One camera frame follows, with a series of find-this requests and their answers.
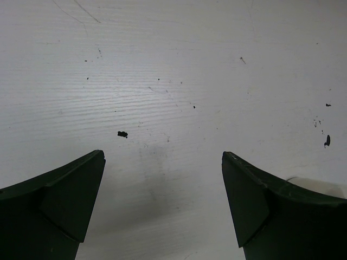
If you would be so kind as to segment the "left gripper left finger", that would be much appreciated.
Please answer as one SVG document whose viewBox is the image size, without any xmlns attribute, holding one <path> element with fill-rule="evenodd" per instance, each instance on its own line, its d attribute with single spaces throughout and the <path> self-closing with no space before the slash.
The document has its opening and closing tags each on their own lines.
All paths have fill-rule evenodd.
<svg viewBox="0 0 347 260">
<path fill-rule="evenodd" d="M 105 164 L 95 150 L 1 189 L 1 259 L 75 259 Z"/>
</svg>

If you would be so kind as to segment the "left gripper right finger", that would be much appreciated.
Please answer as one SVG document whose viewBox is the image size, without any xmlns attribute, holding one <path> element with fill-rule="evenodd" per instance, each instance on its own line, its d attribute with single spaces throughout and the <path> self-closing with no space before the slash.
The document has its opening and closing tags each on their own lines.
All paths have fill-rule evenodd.
<svg viewBox="0 0 347 260">
<path fill-rule="evenodd" d="M 346 259 L 346 199 L 290 183 L 232 152 L 223 153 L 222 175 L 246 259 Z"/>
</svg>

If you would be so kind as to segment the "white powder jar black cap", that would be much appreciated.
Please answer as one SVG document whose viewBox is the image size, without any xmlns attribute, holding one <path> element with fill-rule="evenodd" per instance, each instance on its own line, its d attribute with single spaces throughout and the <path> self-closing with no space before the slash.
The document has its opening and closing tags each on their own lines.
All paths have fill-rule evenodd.
<svg viewBox="0 0 347 260">
<path fill-rule="evenodd" d="M 304 189 L 318 192 L 320 194 L 346 199 L 346 185 L 335 184 L 326 181 L 314 180 L 302 177 L 291 177 L 287 181 Z"/>
</svg>

